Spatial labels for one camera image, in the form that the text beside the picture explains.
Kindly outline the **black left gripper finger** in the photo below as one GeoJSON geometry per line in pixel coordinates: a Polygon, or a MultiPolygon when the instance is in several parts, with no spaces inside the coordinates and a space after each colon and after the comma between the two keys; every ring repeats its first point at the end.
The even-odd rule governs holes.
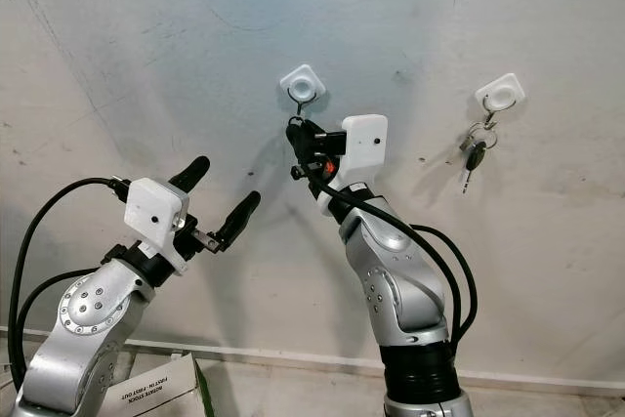
{"type": "Polygon", "coordinates": [[[262,194],[257,190],[251,190],[246,197],[236,204],[220,227],[220,247],[231,247],[242,231],[246,229],[247,222],[258,208],[260,201],[262,201],[262,194]]]}
{"type": "Polygon", "coordinates": [[[206,155],[197,155],[180,173],[171,177],[171,185],[183,192],[191,192],[210,170],[211,161],[206,155]]]}

